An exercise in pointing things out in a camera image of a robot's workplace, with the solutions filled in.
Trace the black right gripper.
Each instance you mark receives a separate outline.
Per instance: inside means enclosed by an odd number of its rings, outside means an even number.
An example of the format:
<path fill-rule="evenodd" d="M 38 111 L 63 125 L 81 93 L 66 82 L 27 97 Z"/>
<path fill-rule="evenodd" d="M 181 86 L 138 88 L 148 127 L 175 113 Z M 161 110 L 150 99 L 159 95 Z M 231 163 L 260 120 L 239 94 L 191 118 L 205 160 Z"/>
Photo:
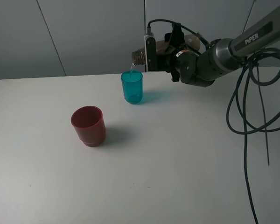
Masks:
<path fill-rule="evenodd" d="M 180 25 L 172 23 L 172 31 L 164 36 L 165 71 L 171 74 L 173 82 L 191 83 L 198 54 L 188 44 L 184 44 L 184 33 Z"/>

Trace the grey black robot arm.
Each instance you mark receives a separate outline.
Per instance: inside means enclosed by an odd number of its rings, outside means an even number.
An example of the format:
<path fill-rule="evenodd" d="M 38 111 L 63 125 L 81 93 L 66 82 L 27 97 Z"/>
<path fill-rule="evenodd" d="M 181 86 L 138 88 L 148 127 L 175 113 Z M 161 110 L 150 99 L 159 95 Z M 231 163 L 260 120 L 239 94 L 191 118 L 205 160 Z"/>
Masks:
<path fill-rule="evenodd" d="M 235 39 L 219 40 L 200 56 L 176 50 L 170 59 L 173 82 L 208 87 L 242 66 L 252 53 L 280 40 L 280 6 Z"/>

